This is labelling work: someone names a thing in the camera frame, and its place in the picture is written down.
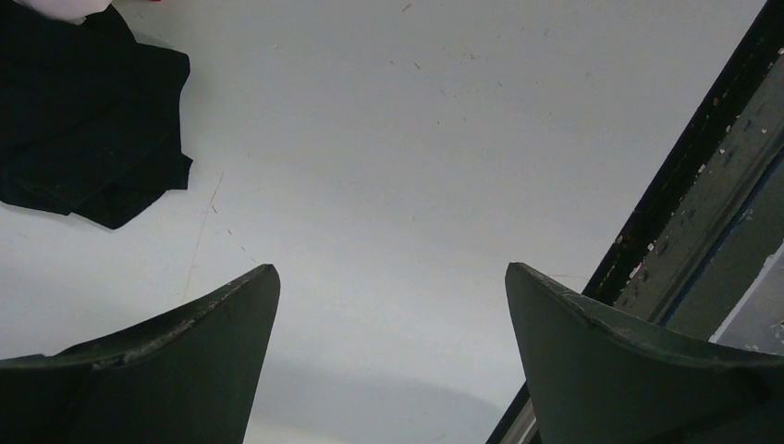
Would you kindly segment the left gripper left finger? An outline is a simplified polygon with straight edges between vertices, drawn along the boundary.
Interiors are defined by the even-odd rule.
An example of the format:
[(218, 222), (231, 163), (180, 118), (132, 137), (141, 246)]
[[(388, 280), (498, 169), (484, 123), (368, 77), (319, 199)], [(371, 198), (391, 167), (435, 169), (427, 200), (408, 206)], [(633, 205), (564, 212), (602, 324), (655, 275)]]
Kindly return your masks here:
[(3, 360), (2, 441), (242, 442), (280, 289), (259, 265), (135, 326)]

